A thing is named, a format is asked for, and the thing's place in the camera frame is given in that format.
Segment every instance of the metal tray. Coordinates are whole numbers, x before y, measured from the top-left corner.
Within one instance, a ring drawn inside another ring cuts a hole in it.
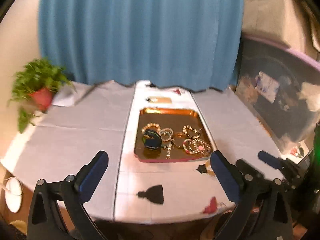
[[[147,123],[158,123],[161,128],[170,127],[174,132],[182,132],[182,128],[185,125],[191,125],[194,128],[202,128],[200,139],[206,141],[210,146],[212,151],[213,148],[208,135],[204,129],[201,122],[199,114],[190,109],[170,109],[170,108],[153,108],[148,107],[140,111],[138,130],[136,143],[134,147],[134,154],[141,162],[151,162],[151,163],[163,163],[163,162],[185,162],[191,161],[208,155],[196,155],[187,154],[184,149],[179,149],[173,147],[171,150],[171,159],[166,158],[167,149],[161,150],[150,150],[146,149],[142,142],[142,132],[141,129],[147,125]],[[182,145],[184,138],[177,139],[177,144]]]

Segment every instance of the curtain fold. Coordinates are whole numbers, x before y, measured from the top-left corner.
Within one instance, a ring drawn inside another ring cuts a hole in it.
[[[243,0],[41,0],[41,54],[77,82],[225,89]]]

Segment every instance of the metal screw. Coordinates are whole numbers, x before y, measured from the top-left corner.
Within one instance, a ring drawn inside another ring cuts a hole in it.
[[[246,174],[246,175],[244,176],[244,178],[245,178],[247,181],[253,180],[253,177],[252,177],[250,174]]]
[[[275,182],[277,185],[281,185],[281,180],[279,180],[279,179],[275,179],[274,182]]]
[[[66,181],[67,181],[67,182],[73,181],[74,178],[75,178],[74,175],[68,175],[68,176],[66,177]]]
[[[44,184],[44,179],[38,180],[37,185],[38,185],[38,186],[41,186],[42,184]]]

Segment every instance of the green plant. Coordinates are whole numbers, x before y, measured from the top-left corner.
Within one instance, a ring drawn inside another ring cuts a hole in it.
[[[29,123],[31,123],[32,125],[35,125],[33,122],[31,122],[31,119],[33,117],[38,117],[38,116],[35,114],[28,114],[22,106],[19,108],[18,130],[20,133],[24,132],[24,130],[27,128]]]
[[[22,101],[29,99],[30,94],[46,87],[53,93],[58,92],[63,84],[72,83],[62,73],[64,68],[51,65],[46,58],[34,59],[24,66],[24,71],[15,74],[12,98],[10,101]]]

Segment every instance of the red flower pot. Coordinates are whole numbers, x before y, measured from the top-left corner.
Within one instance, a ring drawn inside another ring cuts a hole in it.
[[[30,96],[38,105],[39,110],[44,112],[48,109],[52,102],[53,93],[47,88],[41,88],[40,90],[30,94]]]

